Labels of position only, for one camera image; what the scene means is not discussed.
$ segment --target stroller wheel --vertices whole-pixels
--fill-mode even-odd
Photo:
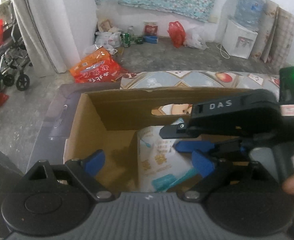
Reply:
[[[19,91],[25,91],[29,88],[30,85],[30,78],[26,74],[19,75],[16,87]]]
[[[15,77],[12,74],[6,74],[2,78],[3,84],[7,87],[12,87],[13,84],[15,83]]]

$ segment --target black circular disc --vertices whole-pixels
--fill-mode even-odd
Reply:
[[[89,198],[70,185],[57,188],[60,192],[10,193],[1,207],[10,230],[30,236],[52,236],[81,224],[90,211]]]
[[[30,85],[30,78],[26,74],[19,75],[16,87],[19,91],[25,91],[29,88]]]
[[[15,83],[15,77],[12,74],[6,74],[2,78],[3,84],[7,87],[12,87],[13,84]]]
[[[275,183],[249,180],[222,187],[206,201],[210,218],[243,236],[269,236],[289,228],[294,204]]]

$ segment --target silver bolt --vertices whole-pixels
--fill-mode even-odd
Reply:
[[[112,194],[109,191],[103,190],[103,191],[98,191],[96,196],[99,199],[108,199],[112,196]]]
[[[200,193],[197,191],[190,190],[190,191],[185,192],[185,197],[187,199],[198,199],[198,198],[200,198]]]

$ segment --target folded cardboard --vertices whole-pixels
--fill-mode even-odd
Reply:
[[[106,163],[95,177],[116,193],[138,190],[137,130],[153,125],[169,125],[188,115],[151,113],[168,104],[195,104],[243,92],[235,88],[158,88],[149,90],[104,90],[81,95],[70,137],[66,142],[64,162],[85,158],[98,149],[106,154]],[[222,136],[204,136],[222,141]],[[199,178],[188,183],[196,183]]]

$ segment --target white logo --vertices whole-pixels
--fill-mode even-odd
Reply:
[[[147,200],[151,200],[152,198],[154,198],[152,195],[148,195],[147,197],[145,197],[145,199]]]
[[[232,105],[232,101],[231,100],[227,100],[226,101],[226,106],[231,106]],[[215,104],[210,104],[209,105],[209,109],[212,110],[212,109],[215,109],[216,105]],[[218,106],[217,108],[220,108],[220,107],[224,107],[223,103],[222,102],[219,102],[218,103]]]

